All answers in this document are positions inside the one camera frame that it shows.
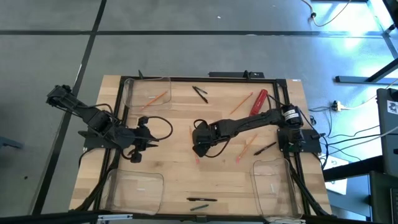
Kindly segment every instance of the white cable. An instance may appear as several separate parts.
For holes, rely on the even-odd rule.
[[[343,8],[334,18],[332,18],[331,20],[329,20],[328,22],[326,22],[326,23],[323,24],[323,25],[318,25],[317,22],[316,22],[316,20],[315,20],[315,16],[312,16],[312,14],[313,14],[313,8],[312,8],[311,4],[308,3],[306,0],[301,0],[301,1],[304,2],[305,4],[307,4],[307,5],[309,6],[309,8],[311,9],[311,18],[312,18],[313,23],[314,23],[317,27],[323,27],[323,26],[325,26],[325,25],[331,23],[332,21],[334,21],[334,20],[338,17],[338,15],[340,15],[340,13],[342,13],[342,12],[344,11],[344,9],[346,9],[346,7],[348,6],[348,4],[351,2],[351,0],[349,0],[349,1],[347,2],[347,4],[344,6],[344,8]]]
[[[388,85],[388,86],[386,87],[386,89],[390,88],[390,87],[391,87],[395,82],[397,82],[397,81],[398,81],[398,79],[396,79],[395,81],[393,81],[390,85]],[[377,97],[377,95],[374,95],[372,98],[366,100],[364,103],[362,103],[362,104],[360,104],[360,105],[358,105],[358,106],[354,106],[354,107],[345,107],[345,106],[342,106],[341,109],[343,109],[343,110],[355,110],[356,108],[360,108],[360,107],[362,107],[363,105],[365,105],[367,102],[370,102],[371,100],[375,99],[375,97]]]
[[[364,143],[367,143],[367,142],[369,142],[369,141],[373,141],[373,140],[375,140],[375,139],[384,137],[384,136],[390,134],[391,132],[395,131],[396,129],[398,129],[398,126],[396,126],[395,128],[391,129],[390,131],[388,131],[388,132],[386,132],[386,133],[384,133],[384,134],[382,134],[382,135],[380,135],[380,136],[377,136],[377,137],[375,137],[375,138],[369,139],[369,140],[364,141],[364,142],[360,142],[360,143],[353,144],[352,146],[344,147],[344,148],[342,148],[342,149],[340,149],[340,150],[348,149],[348,148],[351,148],[351,147],[354,147],[354,146],[358,146],[358,145],[360,145],[360,144],[364,144]]]

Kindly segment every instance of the transparent container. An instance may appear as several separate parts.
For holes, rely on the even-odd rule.
[[[122,101],[132,112],[169,110],[172,102],[170,77],[124,82]]]
[[[251,179],[257,210],[267,221],[301,218],[286,159],[256,161]]]
[[[100,209],[155,215],[162,203],[161,174],[112,170],[103,189]]]

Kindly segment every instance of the gray floor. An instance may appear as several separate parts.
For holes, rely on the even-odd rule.
[[[30,1],[0,2],[0,30],[90,30],[100,5],[99,0],[27,2]],[[313,5],[322,22],[322,15],[334,15],[343,3]],[[114,0],[108,1],[99,29],[323,30],[351,31],[355,35],[379,30],[366,4],[350,4],[346,10],[330,26],[318,29],[308,23],[309,9],[299,0]],[[384,26],[389,22],[383,20]],[[0,136],[25,144],[21,150],[5,147],[0,151],[1,217],[30,212],[63,114],[46,105],[45,96],[56,84],[73,85],[87,41],[88,36],[0,35]],[[268,78],[301,79],[310,108],[333,100],[351,106],[372,97],[383,86],[336,84],[333,78],[369,76],[392,59],[380,37],[97,36],[79,99],[88,105],[95,103],[103,75],[137,75],[140,69],[147,76],[205,77],[210,71],[247,69],[262,71]],[[327,115],[314,114],[319,132],[328,131]],[[354,133],[378,124],[375,103],[360,110],[333,113],[332,117],[332,135]],[[80,120],[72,118],[45,213],[68,209],[83,145],[77,131],[84,129]],[[345,152],[365,159],[380,155],[381,147],[374,141]],[[341,153],[335,156],[356,161]],[[353,190],[364,185],[352,184]],[[337,209],[333,212],[343,214]]]

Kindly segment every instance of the wooden tabletop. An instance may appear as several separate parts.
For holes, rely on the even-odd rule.
[[[114,105],[118,92],[120,76],[105,75],[99,91],[97,103]],[[206,104],[195,91],[192,85],[208,92]],[[308,117],[303,86],[300,80],[287,80],[290,102]],[[265,126],[240,133],[229,142],[225,151],[216,158],[199,158],[192,151],[190,127],[193,121],[204,119],[208,123],[219,119],[239,119],[249,115],[261,89],[273,93],[271,84],[264,83],[190,83],[172,82],[172,105],[169,110],[150,111],[142,110],[129,113],[127,125],[135,128],[137,118],[142,115],[157,115],[169,120],[174,127],[171,137],[158,142],[158,147],[148,148],[142,152],[142,162],[132,164],[121,159],[120,170],[160,174],[164,179],[162,204],[158,213],[164,214],[197,214],[209,215],[258,215],[254,199],[250,169],[255,161],[272,161],[282,157],[278,144],[254,157],[253,153],[260,148],[277,141],[276,126]],[[250,92],[253,95],[245,101],[232,115],[229,113]],[[261,111],[269,109],[267,101]],[[169,133],[170,128],[163,121],[150,120],[148,127],[153,136],[160,138]],[[244,146],[257,134],[248,151],[239,163],[236,157]],[[223,143],[212,147],[209,155],[220,151]],[[77,176],[70,208],[79,206],[98,182],[104,149],[97,149],[84,156]],[[319,161],[312,154],[301,154],[305,184],[322,208],[331,212],[322,170]],[[296,188],[297,202],[302,204],[299,189]],[[210,206],[197,212],[189,208],[204,204],[203,202],[189,202],[187,197],[216,198],[217,202],[209,202]]]

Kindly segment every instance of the orange pencil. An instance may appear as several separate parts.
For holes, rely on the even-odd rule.
[[[243,154],[247,151],[247,149],[249,149],[249,146],[251,145],[251,143],[255,140],[255,138],[257,137],[258,134],[256,134],[255,136],[253,136],[253,138],[249,141],[249,144],[245,145],[245,147],[243,148],[243,151],[240,153],[240,155],[236,158],[236,163],[239,162],[239,160],[242,158]]]
[[[191,128],[191,126],[189,126],[189,133],[191,134],[190,135],[190,137],[191,137],[191,141],[192,141],[192,143],[193,143],[193,139],[192,139],[192,128]],[[195,153],[195,151],[192,149],[192,152],[193,152],[193,155],[195,156],[195,160],[197,161],[197,164],[199,164],[199,157],[198,157],[198,155]]]
[[[145,109],[147,106],[151,105],[153,102],[155,102],[157,99],[159,99],[160,97],[162,97],[164,94],[167,93],[167,90],[164,91],[164,93],[160,94],[159,96],[156,96],[153,100],[151,100],[150,102],[148,102],[144,107],[141,108],[141,110]]]
[[[229,113],[229,115],[231,115],[232,113],[234,113],[234,112],[236,111],[236,109],[239,108],[247,99],[249,99],[249,97],[250,97],[251,95],[253,95],[253,92],[251,92],[251,93],[249,94],[249,96],[247,96],[245,99],[243,99],[242,102],[240,102],[240,103],[235,107],[235,109],[232,110],[232,111]]]

